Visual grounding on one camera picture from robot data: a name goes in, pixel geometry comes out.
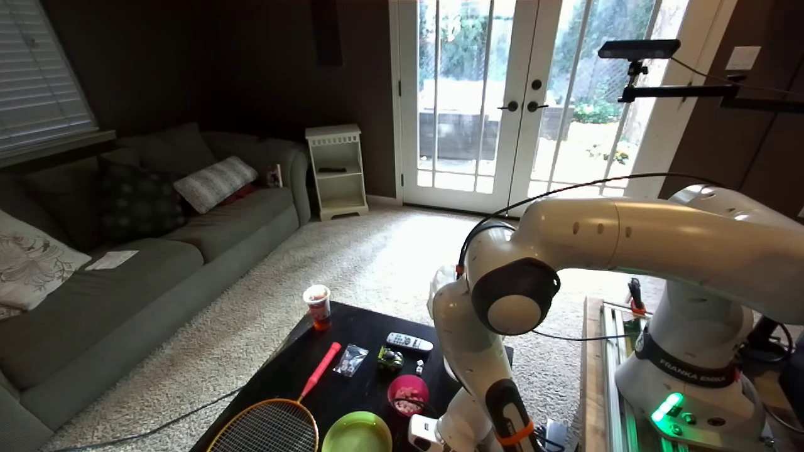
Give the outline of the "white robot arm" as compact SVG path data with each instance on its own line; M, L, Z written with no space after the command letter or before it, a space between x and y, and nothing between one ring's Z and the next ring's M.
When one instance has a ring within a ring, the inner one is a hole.
M503 341L543 323L566 269L624 272L636 343L612 373L620 402L664 445L767 447L754 386L737 367L750 319L804 322L804 225L730 189L667 199L544 199L517 223L475 228L429 315L460 381L443 417L449 449L543 452Z

